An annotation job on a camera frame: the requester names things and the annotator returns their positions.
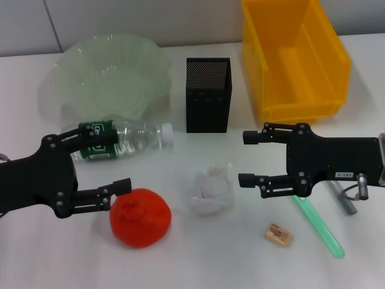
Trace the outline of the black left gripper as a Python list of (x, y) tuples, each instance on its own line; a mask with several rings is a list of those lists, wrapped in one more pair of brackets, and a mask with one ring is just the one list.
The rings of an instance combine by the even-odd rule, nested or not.
[(47, 135), (31, 156), (1, 163), (1, 215), (34, 205), (49, 206), (61, 219), (73, 214), (109, 211), (113, 195), (131, 193), (131, 179), (76, 191), (78, 181), (70, 154), (116, 143), (116, 129), (97, 133), (86, 126)]

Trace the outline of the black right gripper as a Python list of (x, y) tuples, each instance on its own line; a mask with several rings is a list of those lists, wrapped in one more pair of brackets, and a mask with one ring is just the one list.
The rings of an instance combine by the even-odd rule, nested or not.
[(261, 132), (244, 131), (242, 138), (245, 145), (286, 144), (288, 175), (238, 175), (240, 187), (259, 187), (262, 199), (308, 197), (319, 182), (355, 181), (360, 173), (366, 176), (368, 185), (379, 186), (379, 140), (376, 137), (321, 137), (305, 123), (266, 122)]

